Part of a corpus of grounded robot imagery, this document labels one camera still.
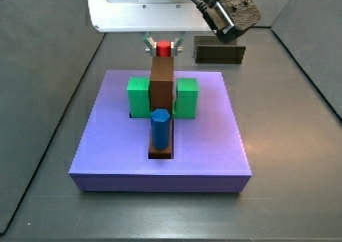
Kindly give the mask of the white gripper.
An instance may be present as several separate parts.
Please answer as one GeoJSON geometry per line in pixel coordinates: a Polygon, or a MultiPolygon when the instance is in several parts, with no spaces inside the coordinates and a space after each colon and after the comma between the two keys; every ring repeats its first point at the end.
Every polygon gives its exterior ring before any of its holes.
{"type": "MultiPolygon", "coordinates": [[[[181,51],[181,31],[209,27],[191,0],[88,0],[90,22],[98,32],[180,32],[171,42],[171,55],[181,51]]],[[[156,55],[156,42],[141,34],[145,52],[156,55]]]]}

